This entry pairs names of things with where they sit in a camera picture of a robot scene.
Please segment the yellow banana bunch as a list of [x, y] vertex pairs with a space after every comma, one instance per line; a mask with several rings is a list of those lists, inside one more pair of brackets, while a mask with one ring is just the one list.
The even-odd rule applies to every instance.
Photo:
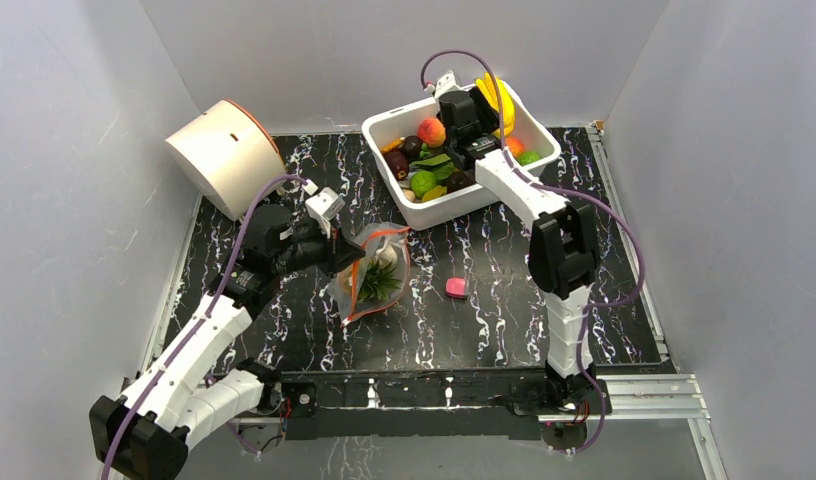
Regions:
[[500, 131], [505, 136], [512, 133], [516, 125], [516, 108], [503, 80], [485, 73], [474, 81], [470, 95], [486, 133], [495, 136], [499, 136]]

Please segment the orange toy pineapple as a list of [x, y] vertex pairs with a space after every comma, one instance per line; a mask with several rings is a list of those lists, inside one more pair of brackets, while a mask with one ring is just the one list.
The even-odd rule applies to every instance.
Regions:
[[337, 293], [357, 303], [383, 305], [395, 302], [403, 293], [396, 262], [380, 267], [373, 260], [360, 260], [337, 276]]

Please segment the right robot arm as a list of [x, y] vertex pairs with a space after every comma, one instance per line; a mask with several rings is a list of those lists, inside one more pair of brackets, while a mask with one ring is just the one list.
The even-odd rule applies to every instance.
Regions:
[[541, 406], [561, 414], [582, 406], [594, 376], [587, 342], [586, 305], [600, 264], [596, 212], [550, 191], [493, 139], [473, 92], [451, 90], [436, 97], [445, 148], [456, 165], [473, 173], [527, 228], [527, 266], [543, 292], [549, 342]]

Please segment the clear zip top bag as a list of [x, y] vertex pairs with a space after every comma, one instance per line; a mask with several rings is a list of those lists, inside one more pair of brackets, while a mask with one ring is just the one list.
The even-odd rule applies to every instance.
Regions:
[[338, 272], [327, 287], [341, 327], [384, 311], [403, 296], [411, 273], [410, 231], [396, 223], [371, 223], [353, 238], [364, 256]]

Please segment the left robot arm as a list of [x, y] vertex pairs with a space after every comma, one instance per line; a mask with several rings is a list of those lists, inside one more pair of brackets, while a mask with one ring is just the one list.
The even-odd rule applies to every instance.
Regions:
[[190, 451], [239, 414], [270, 416], [284, 401], [281, 373], [254, 359], [222, 379], [206, 377], [218, 356], [273, 300], [283, 277], [317, 267], [335, 276], [364, 249], [329, 218], [264, 205], [247, 214], [222, 273], [173, 342], [117, 398], [100, 397], [89, 419], [101, 476], [174, 479]]

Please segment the white garlic bulb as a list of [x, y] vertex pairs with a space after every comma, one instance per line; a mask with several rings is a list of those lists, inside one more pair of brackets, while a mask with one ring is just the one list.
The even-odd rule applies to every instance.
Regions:
[[399, 258], [397, 246], [390, 239], [385, 238], [382, 245], [373, 254], [372, 260], [380, 267], [393, 265]]

